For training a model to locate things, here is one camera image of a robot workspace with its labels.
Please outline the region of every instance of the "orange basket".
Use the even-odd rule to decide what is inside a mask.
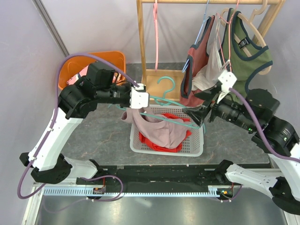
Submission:
[[[89,54],[98,56],[126,72],[126,62],[125,55],[119,51],[110,51],[110,52],[91,52]],[[62,67],[60,71],[60,78],[58,82],[58,87],[62,90],[67,86],[67,81],[71,79],[75,74],[78,74],[82,69],[87,67],[89,64],[95,62],[95,59],[85,57],[85,56],[76,56],[69,59]],[[125,77],[121,75],[121,81],[124,81]]]

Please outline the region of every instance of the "hanging clothes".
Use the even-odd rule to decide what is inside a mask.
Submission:
[[[187,59],[190,63],[180,86],[180,103],[185,106],[195,107],[203,103],[203,100],[194,96],[200,90],[192,91],[192,78],[207,65],[209,56],[206,48],[214,20],[215,16],[208,18],[200,41],[188,51]]]
[[[234,9],[231,8],[228,11],[227,21],[230,20]],[[240,11],[236,11],[232,18],[231,25],[231,37],[230,37],[230,49],[231,57],[230,62],[232,65],[232,72],[237,77],[237,82],[233,86],[244,97],[249,90],[249,83],[253,77],[264,70],[265,68],[273,65],[271,53],[269,47],[261,47],[256,45],[250,38],[243,25],[243,21],[238,17]],[[236,35],[241,41],[237,43],[234,40]],[[225,61],[228,60],[229,48],[228,48],[228,24],[225,26],[224,38],[222,43],[222,49]],[[251,57],[248,57],[243,48],[246,47],[251,53]],[[234,101],[239,101],[236,96],[233,96]]]
[[[204,76],[209,84],[208,88],[211,88],[218,82],[218,78],[221,73],[226,70],[226,67],[222,66],[222,61],[219,54],[219,48],[217,43],[218,33],[220,29],[221,19],[217,22],[216,30],[214,34],[214,40],[210,45],[210,56],[207,62],[207,68],[205,70]]]
[[[126,123],[135,124],[143,136],[160,147],[174,149],[186,138],[187,130],[190,128],[150,116],[142,116],[140,113],[143,112],[154,115],[150,107],[142,109],[126,108],[121,120]],[[191,123],[182,119],[171,120],[179,123]]]
[[[216,31],[214,40],[210,45],[210,56],[207,65],[204,66],[195,77],[192,79],[192,90],[206,90],[213,87],[217,82],[221,73],[226,70],[225,66],[222,66],[222,61],[218,51],[218,32],[220,28],[219,20],[216,25]]]
[[[165,116],[166,118],[169,119],[182,119],[184,122],[188,122],[190,121],[189,118],[180,118],[176,115],[173,115],[171,113],[164,113],[162,114],[163,116]],[[192,132],[190,132],[189,130],[187,130],[186,132],[186,136],[183,140],[185,140],[187,137],[189,137],[192,134]],[[180,143],[176,148],[174,149],[168,149],[168,148],[164,148],[164,147],[160,147],[157,144],[154,144],[152,141],[150,141],[147,137],[145,137],[144,135],[142,135],[141,132],[139,132],[139,139],[141,143],[146,144],[149,148],[153,149],[154,151],[163,151],[163,152],[179,152],[182,149],[182,143]]]

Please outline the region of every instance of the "pink hanger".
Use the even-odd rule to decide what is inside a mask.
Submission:
[[[155,46],[156,46],[156,59],[155,59],[155,71],[158,69],[158,0],[155,0],[153,4],[153,18],[155,29]]]
[[[225,23],[228,24],[228,49],[229,49],[229,52],[228,52],[228,61],[229,61],[230,72],[232,72],[232,67],[231,67],[231,62],[230,62],[230,56],[231,56],[231,49],[230,49],[230,30],[231,29],[230,28],[231,28],[233,16],[234,16],[236,10],[238,9],[239,1],[240,0],[238,0],[238,2],[236,4],[236,7],[234,9],[234,12],[233,12],[233,14],[232,14],[232,16],[231,16],[231,18],[230,18],[230,20],[228,22],[223,17],[221,17],[219,13],[216,14],[220,19],[222,19]],[[218,39],[219,39],[219,43],[220,43],[220,49],[221,49],[222,59],[223,59],[223,62],[225,63],[224,54],[223,54],[223,50],[222,50],[222,46],[221,46],[221,39],[220,39],[219,31],[217,31],[217,35],[218,35]]]

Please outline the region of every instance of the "gray floor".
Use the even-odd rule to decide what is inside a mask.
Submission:
[[[58,210],[82,197],[43,198],[47,209]],[[124,197],[114,202],[83,201],[55,214],[42,210],[38,218],[41,225],[287,225],[282,210],[269,197],[247,188],[232,203]]]
[[[159,68],[182,69],[183,63],[160,63]],[[141,80],[140,64],[128,64],[127,74]],[[265,164],[269,159],[251,142],[251,135],[230,123],[206,122],[204,151],[199,157],[170,157],[135,153],[129,147],[131,125],[120,120],[122,111],[98,105],[78,126],[62,153],[74,159],[94,159],[100,165],[219,164],[223,159],[238,164]]]

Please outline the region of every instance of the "white plastic basket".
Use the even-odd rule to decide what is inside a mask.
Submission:
[[[160,106],[160,105],[150,105],[154,114],[162,113],[172,113],[181,118],[189,118],[186,114],[181,111],[179,106]],[[135,125],[131,126],[130,132],[130,148],[134,152],[148,153],[156,155],[168,155],[168,156],[190,156],[197,157],[203,153],[203,127],[200,129],[191,129],[192,135],[187,137],[182,143],[182,149],[179,152],[161,152],[154,151],[149,148],[146,144],[140,142],[139,130]]]

